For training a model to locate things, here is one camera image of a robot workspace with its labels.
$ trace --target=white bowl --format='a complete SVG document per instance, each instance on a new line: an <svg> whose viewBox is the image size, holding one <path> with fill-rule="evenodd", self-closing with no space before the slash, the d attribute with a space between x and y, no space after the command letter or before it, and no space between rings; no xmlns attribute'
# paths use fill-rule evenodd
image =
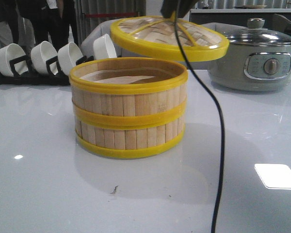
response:
<svg viewBox="0 0 291 233"><path fill-rule="evenodd" d="M65 75L76 66L76 61L83 57L80 48L73 42L69 42L58 50L59 65Z"/></svg>
<svg viewBox="0 0 291 233"><path fill-rule="evenodd" d="M40 74L48 75L46 61L57 56L57 51L54 46L48 41L42 41L31 50L31 60L36 71ZM57 74L56 63L50 65L50 70L53 74Z"/></svg>
<svg viewBox="0 0 291 233"><path fill-rule="evenodd" d="M108 34L104 34L93 42L93 50L96 60L117 57L114 44Z"/></svg>
<svg viewBox="0 0 291 233"><path fill-rule="evenodd" d="M18 44L10 44L0 49L0 72L4 76L13 77L10 61L26 55L24 50ZM28 71L28 66L25 61L15 64L15 70L18 74Z"/></svg>

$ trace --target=control knob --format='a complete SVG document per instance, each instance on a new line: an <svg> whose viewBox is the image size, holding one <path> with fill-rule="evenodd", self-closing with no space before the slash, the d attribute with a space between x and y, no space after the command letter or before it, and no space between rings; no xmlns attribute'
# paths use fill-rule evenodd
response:
<svg viewBox="0 0 291 233"><path fill-rule="evenodd" d="M264 71L267 74L276 74L279 70L279 66L279 61L275 58L271 58L264 63Z"/></svg>

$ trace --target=glass lid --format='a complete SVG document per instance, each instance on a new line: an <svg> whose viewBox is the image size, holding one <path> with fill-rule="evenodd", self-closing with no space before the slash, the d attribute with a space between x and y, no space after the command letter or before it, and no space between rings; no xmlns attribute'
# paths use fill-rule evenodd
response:
<svg viewBox="0 0 291 233"><path fill-rule="evenodd" d="M178 19L178 35L189 61L221 58L228 40L206 27ZM174 21L163 17L134 17L111 25L111 37L132 52L160 59L183 61L174 33Z"/></svg>
<svg viewBox="0 0 291 233"><path fill-rule="evenodd" d="M291 46L291 36L263 28L265 20L251 18L248 27L224 33L231 44L255 46Z"/></svg>

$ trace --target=control panel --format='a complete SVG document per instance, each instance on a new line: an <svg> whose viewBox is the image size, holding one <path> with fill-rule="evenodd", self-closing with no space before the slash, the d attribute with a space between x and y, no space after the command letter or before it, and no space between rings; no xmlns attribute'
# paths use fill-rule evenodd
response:
<svg viewBox="0 0 291 233"><path fill-rule="evenodd" d="M244 73L250 79L285 78L291 69L291 56L284 52L260 52L247 57Z"/></svg>

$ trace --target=black cable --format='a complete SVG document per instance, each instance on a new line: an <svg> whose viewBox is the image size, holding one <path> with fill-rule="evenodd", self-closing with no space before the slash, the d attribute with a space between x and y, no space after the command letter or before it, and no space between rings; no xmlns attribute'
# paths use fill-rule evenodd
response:
<svg viewBox="0 0 291 233"><path fill-rule="evenodd" d="M219 205L222 195L222 187L223 187L223 175L224 175L224 160L225 160L225 126L224 126L224 119L223 119L223 112L220 106L220 103L218 99L215 97L215 95L209 90L209 88L201 81L201 79L198 77L198 75L195 73L191 63L189 62L184 49L181 45L179 35L178 35L178 11L180 6L180 0L178 0L177 8L175 10L175 20L174 20L174 28L175 28L175 36L176 40L179 46L179 49L181 51L182 57L185 60L185 63L195 79L199 82L199 84L207 91L207 93L211 96L212 100L214 101L220 118L220 125L221 125L221 153L220 153L220 172L219 172L219 182L218 182L218 191L217 191L217 197L215 200L213 215L212 215L212 223L211 223L211 233L215 233L216 228L216 222L218 218L218 212L219 212Z"/></svg>

